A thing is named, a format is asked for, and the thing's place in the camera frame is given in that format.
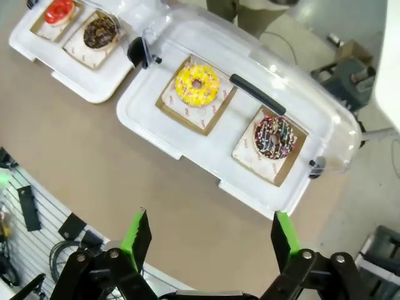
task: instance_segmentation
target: pants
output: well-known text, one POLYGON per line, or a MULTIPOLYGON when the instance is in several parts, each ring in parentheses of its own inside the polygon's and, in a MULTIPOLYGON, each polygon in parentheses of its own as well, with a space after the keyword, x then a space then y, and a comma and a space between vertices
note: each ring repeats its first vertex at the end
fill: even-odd
POLYGON ((249 9, 240 5, 239 0, 207 0, 207 8, 229 22, 233 22, 237 16, 238 26, 258 39, 273 21, 286 12, 285 9, 278 11, 249 9))

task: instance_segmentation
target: donut hole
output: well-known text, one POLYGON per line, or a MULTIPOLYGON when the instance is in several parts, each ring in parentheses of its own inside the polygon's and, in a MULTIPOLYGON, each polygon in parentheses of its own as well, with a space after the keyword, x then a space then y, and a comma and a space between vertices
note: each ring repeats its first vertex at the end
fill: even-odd
POLYGON ((200 80, 198 80, 198 79, 195 79, 194 81, 192 81, 192 86, 195 88, 195 89, 201 89, 201 86, 203 85, 203 83, 200 81, 200 80))
POLYGON ((96 30, 96 32, 94 33, 96 36, 103 36, 107 33, 105 28, 99 28, 96 30))
POLYGON ((278 138, 275 134, 271 135, 271 137, 269 138, 269 140, 270 140, 274 145, 279 144, 279 138, 278 138))

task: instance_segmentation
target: black handle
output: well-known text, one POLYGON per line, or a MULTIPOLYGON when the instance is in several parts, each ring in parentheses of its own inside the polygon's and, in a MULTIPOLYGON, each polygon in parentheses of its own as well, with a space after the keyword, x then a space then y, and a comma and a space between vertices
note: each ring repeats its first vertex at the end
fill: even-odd
POLYGON ((38 2, 39 0, 26 0, 26 6, 27 8, 32 9, 38 2))
POLYGON ((278 102, 276 102, 273 98, 269 97, 265 92, 252 85, 250 82, 240 77, 237 74, 232 74, 229 78, 234 85, 236 85, 239 89, 249 93, 258 101, 260 101, 263 105, 268 107, 278 116, 283 116, 286 113, 286 108, 281 106, 278 102))

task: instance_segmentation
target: plastic dome cover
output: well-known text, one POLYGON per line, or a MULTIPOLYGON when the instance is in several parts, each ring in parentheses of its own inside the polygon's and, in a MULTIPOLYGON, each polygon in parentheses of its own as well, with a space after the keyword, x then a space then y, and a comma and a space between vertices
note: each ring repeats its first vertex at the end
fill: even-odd
POLYGON ((150 21, 142 40, 150 68, 169 55, 195 55, 224 73, 248 101, 294 124, 306 136, 297 159, 311 178, 348 170, 361 142, 354 116, 309 74, 254 37, 200 7, 178 5, 150 21))
MULTIPOLYGON (((108 16, 114 23, 119 45, 127 54, 133 40, 140 38, 148 21, 167 6, 160 0, 74 0, 84 6, 90 6, 97 12, 108 16)), ((135 66, 143 57, 135 60, 135 66)))

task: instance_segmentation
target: table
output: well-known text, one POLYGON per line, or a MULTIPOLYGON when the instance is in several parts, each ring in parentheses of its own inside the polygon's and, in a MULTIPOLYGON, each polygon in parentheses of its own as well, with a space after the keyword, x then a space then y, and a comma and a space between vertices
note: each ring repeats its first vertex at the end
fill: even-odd
MULTIPOLYGON (((147 262, 209 291, 261 295, 278 275, 271 222, 217 187, 188 160, 175 161, 126 129, 115 95, 93 105, 7 45, 23 1, 1 20, 0 144, 62 203, 111 239, 121 239, 140 206, 153 240, 147 262)), ((292 215, 304 246, 313 247, 346 176, 313 181, 292 215)))

